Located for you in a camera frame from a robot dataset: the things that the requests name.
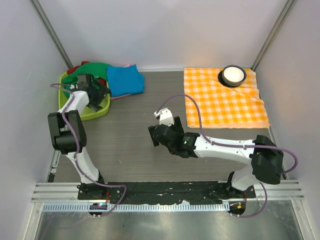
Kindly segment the orange checkered cloth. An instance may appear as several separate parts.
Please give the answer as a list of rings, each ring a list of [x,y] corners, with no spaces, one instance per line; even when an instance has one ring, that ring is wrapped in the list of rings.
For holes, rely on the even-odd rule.
[[[185,68],[185,111],[190,128],[267,129],[270,126],[256,73],[245,69],[246,80],[238,87],[222,85],[221,68]]]

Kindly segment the black white bowl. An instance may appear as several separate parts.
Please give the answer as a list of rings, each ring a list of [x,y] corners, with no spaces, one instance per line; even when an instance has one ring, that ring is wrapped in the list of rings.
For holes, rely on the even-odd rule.
[[[239,87],[247,78],[246,71],[237,65],[227,65],[218,74],[218,81],[225,87]]]

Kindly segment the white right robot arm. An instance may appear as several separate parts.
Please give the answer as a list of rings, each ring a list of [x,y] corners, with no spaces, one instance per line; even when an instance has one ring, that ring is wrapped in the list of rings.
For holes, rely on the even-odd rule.
[[[244,164],[244,168],[231,172],[221,187],[209,191],[215,198],[240,198],[255,184],[278,185],[281,182],[284,153],[264,135],[237,141],[184,132],[178,116],[173,123],[149,126],[148,131],[153,145],[165,146],[172,155],[219,158]]]

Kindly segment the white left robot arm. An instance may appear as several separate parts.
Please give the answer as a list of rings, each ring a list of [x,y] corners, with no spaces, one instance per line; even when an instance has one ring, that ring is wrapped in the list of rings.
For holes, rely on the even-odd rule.
[[[78,198],[103,199],[107,188],[87,151],[87,135],[81,114],[90,109],[97,117],[104,115],[109,110],[111,90],[88,73],[78,75],[75,83],[54,83],[52,87],[69,94],[66,103],[47,117],[52,146],[66,156],[78,172]]]

